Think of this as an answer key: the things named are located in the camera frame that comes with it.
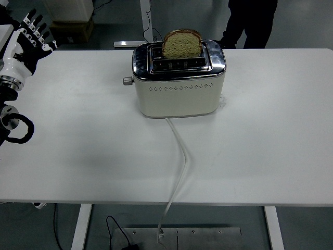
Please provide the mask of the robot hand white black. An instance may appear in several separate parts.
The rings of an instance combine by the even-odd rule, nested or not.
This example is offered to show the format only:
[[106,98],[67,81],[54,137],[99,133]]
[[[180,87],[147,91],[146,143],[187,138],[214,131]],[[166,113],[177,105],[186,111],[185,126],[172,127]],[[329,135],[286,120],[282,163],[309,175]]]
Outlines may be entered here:
[[34,75],[37,62],[50,55],[60,45],[60,39],[46,42],[49,36],[42,15],[36,9],[27,13],[9,39],[4,52],[1,80],[13,80],[21,88],[26,78]]

